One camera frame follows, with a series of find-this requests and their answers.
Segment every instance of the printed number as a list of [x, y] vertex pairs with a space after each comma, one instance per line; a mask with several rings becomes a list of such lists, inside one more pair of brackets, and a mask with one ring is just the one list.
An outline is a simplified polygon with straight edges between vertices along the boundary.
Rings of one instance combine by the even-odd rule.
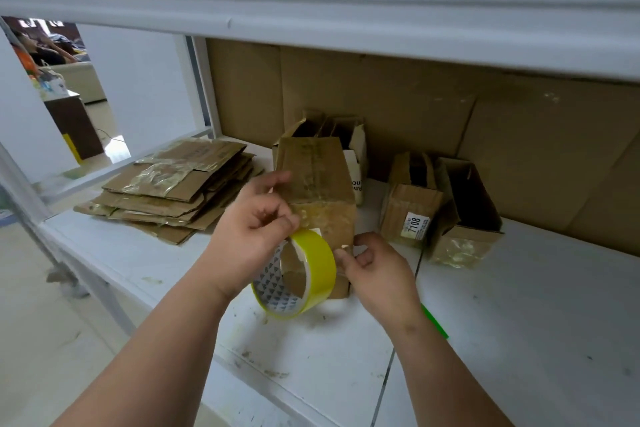
[[419, 227], [420, 227], [420, 218], [416, 218], [415, 216], [412, 216], [409, 219], [409, 231], [416, 232], [418, 231]]

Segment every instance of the cable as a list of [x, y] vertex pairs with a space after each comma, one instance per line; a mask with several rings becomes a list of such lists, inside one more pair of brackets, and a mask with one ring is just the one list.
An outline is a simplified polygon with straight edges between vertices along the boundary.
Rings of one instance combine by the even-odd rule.
[[124, 140], [121, 140], [121, 139], [114, 139], [113, 137], [111, 137], [108, 133], [106, 133], [106, 132], [105, 132], [104, 130], [102, 130], [101, 128], [97, 128], [97, 127], [94, 127], [94, 128], [95, 128], [95, 130], [100, 130], [100, 131], [101, 131], [104, 135], [106, 135], [110, 140], [117, 140], [118, 142], [122, 142], [123, 144], [125, 143], [125, 141], [124, 141]]

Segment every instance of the packing tape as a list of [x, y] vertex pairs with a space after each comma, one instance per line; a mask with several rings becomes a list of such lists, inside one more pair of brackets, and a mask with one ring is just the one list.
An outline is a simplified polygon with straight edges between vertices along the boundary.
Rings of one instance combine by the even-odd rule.
[[[280, 255], [287, 244], [293, 246], [305, 267], [307, 280], [302, 297], [285, 285]], [[255, 298], [263, 309], [280, 318], [293, 318], [323, 302], [335, 285], [335, 259], [329, 244], [313, 230], [299, 229], [276, 248], [260, 276], [253, 281]]]

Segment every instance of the white sofa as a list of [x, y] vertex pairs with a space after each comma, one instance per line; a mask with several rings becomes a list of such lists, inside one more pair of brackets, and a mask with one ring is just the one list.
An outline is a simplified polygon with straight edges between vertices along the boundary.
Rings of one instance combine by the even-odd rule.
[[67, 89], [80, 94], [80, 99], [86, 105], [92, 101], [106, 99], [98, 75], [95, 74], [91, 61], [72, 64], [59, 64], [51, 67], [53, 71], [62, 75]]

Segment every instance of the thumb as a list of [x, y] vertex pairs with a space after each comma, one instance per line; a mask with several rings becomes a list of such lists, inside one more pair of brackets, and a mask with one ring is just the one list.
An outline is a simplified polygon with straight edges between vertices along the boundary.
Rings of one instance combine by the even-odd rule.
[[278, 216], [268, 225], [258, 229], [258, 232], [270, 246], [277, 246], [286, 237], [291, 235], [300, 226], [300, 216], [291, 214], [289, 216]]
[[342, 248], [333, 250], [333, 256], [335, 257], [336, 262], [342, 264], [344, 273], [349, 281], [354, 282], [354, 280], [357, 280], [358, 275], [362, 272], [362, 266], [358, 263], [355, 257], [345, 252]]

